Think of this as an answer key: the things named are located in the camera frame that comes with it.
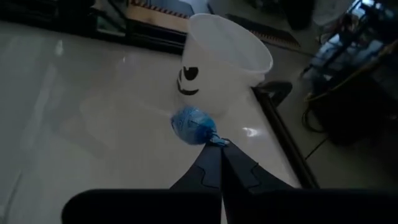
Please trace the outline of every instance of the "white plastic cup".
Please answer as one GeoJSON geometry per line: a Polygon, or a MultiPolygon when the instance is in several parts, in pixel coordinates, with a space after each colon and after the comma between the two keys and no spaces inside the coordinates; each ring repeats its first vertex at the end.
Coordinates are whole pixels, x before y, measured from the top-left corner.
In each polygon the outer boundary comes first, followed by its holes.
{"type": "Polygon", "coordinates": [[[223,17],[195,14],[188,22],[177,89],[186,104],[222,114],[271,68],[272,56],[254,34],[223,17]]]}

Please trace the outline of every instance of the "blue balloon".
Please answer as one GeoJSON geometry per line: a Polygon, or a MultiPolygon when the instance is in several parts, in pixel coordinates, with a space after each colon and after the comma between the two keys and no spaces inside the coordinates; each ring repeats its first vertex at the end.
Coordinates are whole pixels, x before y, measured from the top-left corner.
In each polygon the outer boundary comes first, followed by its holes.
{"type": "Polygon", "coordinates": [[[225,146],[228,141],[217,134],[216,124],[206,113],[197,108],[187,106],[178,111],[171,119],[176,135],[191,145],[213,142],[225,146]]]}

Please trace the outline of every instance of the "smiley face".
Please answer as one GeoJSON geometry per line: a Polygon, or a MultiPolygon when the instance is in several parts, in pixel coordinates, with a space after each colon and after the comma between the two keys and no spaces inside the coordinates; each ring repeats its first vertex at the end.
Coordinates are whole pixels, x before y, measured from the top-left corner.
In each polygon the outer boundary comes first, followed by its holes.
{"type": "Polygon", "coordinates": [[[183,71],[180,70],[180,72],[178,73],[178,79],[177,79],[177,88],[178,88],[178,91],[181,94],[183,94],[185,96],[193,96],[193,95],[195,95],[199,90],[186,90],[186,89],[181,87],[181,84],[182,84],[182,73],[183,73],[183,77],[185,77],[186,80],[192,81],[198,76],[199,69],[197,67],[189,67],[187,69],[184,66],[183,67],[183,71]]]}

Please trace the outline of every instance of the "cup rim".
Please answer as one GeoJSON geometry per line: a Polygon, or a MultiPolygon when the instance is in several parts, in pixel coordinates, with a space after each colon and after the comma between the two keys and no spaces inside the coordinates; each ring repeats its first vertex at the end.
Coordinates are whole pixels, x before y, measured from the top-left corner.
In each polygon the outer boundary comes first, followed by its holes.
{"type": "Polygon", "coordinates": [[[274,66],[274,59],[272,58],[272,54],[269,52],[269,49],[267,48],[267,46],[266,46],[258,37],[256,37],[252,32],[248,31],[246,28],[244,28],[243,26],[241,26],[241,25],[235,23],[234,21],[231,21],[231,20],[226,19],[226,18],[224,18],[224,17],[222,17],[222,16],[214,15],[214,14],[198,13],[198,14],[195,14],[195,15],[191,16],[191,17],[189,18],[189,20],[193,20],[193,19],[195,19],[195,18],[197,18],[197,17],[202,17],[202,16],[217,17],[217,18],[219,18],[219,19],[221,19],[221,20],[223,20],[223,21],[230,22],[230,23],[234,24],[235,26],[237,26],[239,29],[242,29],[242,30],[244,30],[245,32],[247,32],[248,35],[250,35],[250,36],[253,38],[254,41],[256,41],[257,43],[259,43],[260,45],[263,46],[264,50],[265,50],[265,51],[267,52],[267,54],[269,55],[270,62],[269,62],[269,67],[266,68],[266,69],[263,69],[263,70],[251,70],[251,69],[247,69],[247,68],[243,68],[243,67],[237,66],[236,64],[234,64],[234,63],[232,63],[232,62],[230,62],[230,61],[228,61],[228,60],[226,60],[226,59],[223,59],[223,58],[220,57],[218,54],[212,54],[211,50],[210,50],[209,48],[203,46],[203,45],[197,40],[197,38],[192,34],[192,26],[191,26],[191,22],[189,22],[189,23],[188,23],[188,35],[190,35],[190,36],[195,40],[195,42],[196,42],[205,52],[208,52],[208,53],[209,53],[209,54],[208,54],[209,57],[215,57],[215,58],[217,58],[217,60],[219,60],[219,61],[221,61],[221,62],[223,62],[223,63],[226,63],[226,64],[228,64],[229,66],[231,66],[231,67],[233,67],[233,68],[240,69],[240,70],[242,70],[242,71],[244,71],[244,72],[246,72],[246,73],[253,73],[253,74],[255,74],[255,73],[261,73],[261,74],[266,74],[266,73],[268,73],[268,72],[272,69],[272,67],[274,66]]]}

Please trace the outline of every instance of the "white table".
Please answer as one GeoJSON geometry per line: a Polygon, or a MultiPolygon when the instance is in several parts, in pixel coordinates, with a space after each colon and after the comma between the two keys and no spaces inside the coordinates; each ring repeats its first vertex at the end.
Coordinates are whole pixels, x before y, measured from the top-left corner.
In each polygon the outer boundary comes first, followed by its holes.
{"type": "MultiPolygon", "coordinates": [[[[0,22],[0,205],[8,223],[60,223],[88,189],[166,189],[203,146],[174,135],[180,57],[0,22]]],[[[220,136],[299,187],[252,94],[220,136]]]]}

